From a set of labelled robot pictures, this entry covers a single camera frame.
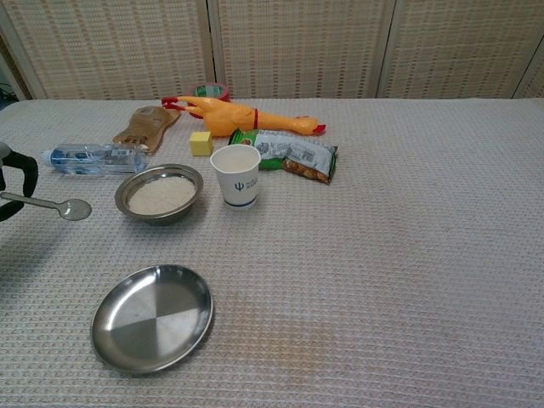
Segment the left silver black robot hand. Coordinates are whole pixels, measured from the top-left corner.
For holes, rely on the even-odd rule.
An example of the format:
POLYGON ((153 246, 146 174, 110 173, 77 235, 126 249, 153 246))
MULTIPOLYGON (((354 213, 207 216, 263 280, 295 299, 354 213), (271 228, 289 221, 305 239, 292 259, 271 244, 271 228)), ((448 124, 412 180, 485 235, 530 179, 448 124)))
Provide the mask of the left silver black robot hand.
MULTIPOLYGON (((24 174, 23 196, 32 196, 38 180, 37 161, 33 157, 22 155, 2 142, 1 167, 13 167, 21 170, 24 174)), ((7 204, 1 205, 1 221, 13 217, 24 205, 22 201, 10 201, 7 204)))

